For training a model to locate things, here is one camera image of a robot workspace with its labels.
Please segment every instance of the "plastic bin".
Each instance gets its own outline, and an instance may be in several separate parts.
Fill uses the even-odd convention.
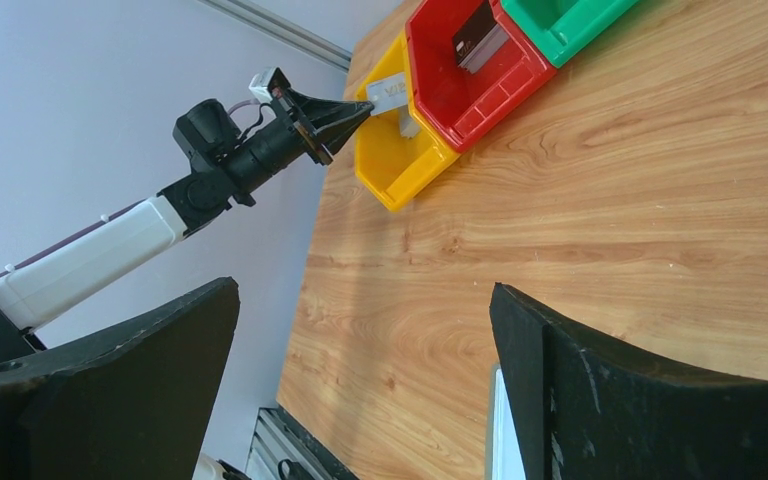
[[[509,40],[475,74],[459,68],[452,37],[486,1],[425,0],[406,27],[416,107],[459,152],[469,150],[557,72],[499,0],[490,4]]]
[[[502,0],[517,25],[560,68],[637,0]]]
[[[397,211],[460,156],[416,110],[408,63],[407,39],[400,33],[355,94],[367,100],[366,86],[405,72],[408,108],[420,133],[402,137],[399,113],[391,110],[371,117],[355,137],[355,174],[389,210]]]

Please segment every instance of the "robotic arm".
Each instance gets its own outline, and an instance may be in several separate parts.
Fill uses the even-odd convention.
[[[370,116],[369,102],[319,100],[296,92],[280,69],[257,75],[250,90],[275,120],[250,138],[216,100],[175,123],[173,136],[191,173],[0,274],[0,311],[32,333],[154,256],[189,238],[307,153],[330,165]]]

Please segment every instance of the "wood grain surface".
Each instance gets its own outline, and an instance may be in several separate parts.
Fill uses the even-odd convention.
[[[417,3],[358,45],[348,93]],[[497,281],[768,379],[768,1],[641,0],[399,214],[352,157],[278,400],[359,477],[483,478]]]

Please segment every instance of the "white wall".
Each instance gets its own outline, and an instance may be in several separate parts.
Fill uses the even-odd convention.
[[[188,173],[175,119],[205,98],[249,97],[269,65],[302,92],[341,96],[337,70],[196,0],[0,0],[0,269]],[[40,336],[58,345],[233,276],[240,321],[205,450],[242,466],[256,410],[277,391],[323,176],[296,162],[255,208],[227,212]]]
[[[350,52],[402,3],[402,0],[252,1]]]

